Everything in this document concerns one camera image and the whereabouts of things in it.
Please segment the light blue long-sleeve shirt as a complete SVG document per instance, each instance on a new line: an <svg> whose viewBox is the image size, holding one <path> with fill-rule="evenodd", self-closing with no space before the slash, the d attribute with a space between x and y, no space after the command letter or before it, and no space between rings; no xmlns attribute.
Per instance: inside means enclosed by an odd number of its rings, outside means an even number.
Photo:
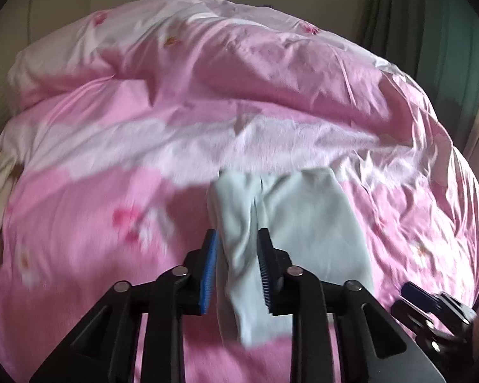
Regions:
<svg viewBox="0 0 479 383"><path fill-rule="evenodd" d="M216 289L221 338L246 348L292 332L289 316L265 306L257 232L291 260L333 284L355 279L373 291L364 233L331 169L284 175L223 170L208 189L208 212L220 234Z"/></svg>

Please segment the pink floral duvet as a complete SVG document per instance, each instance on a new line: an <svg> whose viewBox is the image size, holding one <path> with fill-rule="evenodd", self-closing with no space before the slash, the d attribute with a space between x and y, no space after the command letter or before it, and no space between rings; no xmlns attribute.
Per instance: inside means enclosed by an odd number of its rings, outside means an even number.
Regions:
<svg viewBox="0 0 479 383"><path fill-rule="evenodd" d="M269 189L328 172L270 228L276 246L315 238L289 250L311 272L334 267L349 205L383 306L407 281L479 295L473 171L418 84L338 35L269 8L142 0L23 49L8 83L0 150L24 168L2 222L0 362L18 382L116 281L201 245L223 170Z"/></svg>

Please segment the dark green curtain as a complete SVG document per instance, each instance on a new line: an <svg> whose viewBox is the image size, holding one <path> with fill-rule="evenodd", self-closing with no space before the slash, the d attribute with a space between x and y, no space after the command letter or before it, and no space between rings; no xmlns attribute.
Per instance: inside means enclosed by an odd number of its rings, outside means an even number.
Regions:
<svg viewBox="0 0 479 383"><path fill-rule="evenodd" d="M479 16L467 0L365 0L357 41L409 74L467 147L479 112Z"/></svg>

